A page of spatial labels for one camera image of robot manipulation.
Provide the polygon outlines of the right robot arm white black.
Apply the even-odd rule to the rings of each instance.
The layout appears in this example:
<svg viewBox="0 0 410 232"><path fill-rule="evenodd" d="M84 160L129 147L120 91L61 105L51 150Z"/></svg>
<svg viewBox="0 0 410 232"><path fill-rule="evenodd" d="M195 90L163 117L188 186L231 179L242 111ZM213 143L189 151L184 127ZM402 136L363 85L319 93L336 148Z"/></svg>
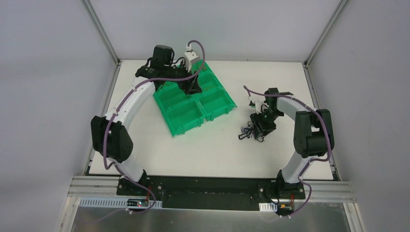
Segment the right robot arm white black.
<svg viewBox="0 0 410 232"><path fill-rule="evenodd" d="M312 162L327 162L334 148L334 135L330 111L308 106L290 92L279 92L269 88L262 96L248 90L249 104L255 112L250 115L252 133L256 140L263 140L273 132L276 119L288 116L294 121L294 154L287 165L278 172L272 191L281 198L287 198L302 188L303 175Z"/></svg>

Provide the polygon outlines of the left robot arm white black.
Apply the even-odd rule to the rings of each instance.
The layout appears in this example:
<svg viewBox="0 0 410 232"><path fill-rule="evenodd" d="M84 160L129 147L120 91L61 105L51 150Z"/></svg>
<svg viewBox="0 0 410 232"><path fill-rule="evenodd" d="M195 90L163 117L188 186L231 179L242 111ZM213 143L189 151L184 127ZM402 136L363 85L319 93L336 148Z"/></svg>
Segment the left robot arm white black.
<svg viewBox="0 0 410 232"><path fill-rule="evenodd" d="M205 66L205 50L197 40L186 45L182 63L174 63L171 47L157 45L153 55L140 67L123 98L103 116L94 116L90 122L92 147L103 157L105 169L115 166L130 181L129 189L135 195L147 191L142 179L144 168L132 154L133 142L128 128L143 104L166 82L176 83L185 95L201 93L198 76Z"/></svg>

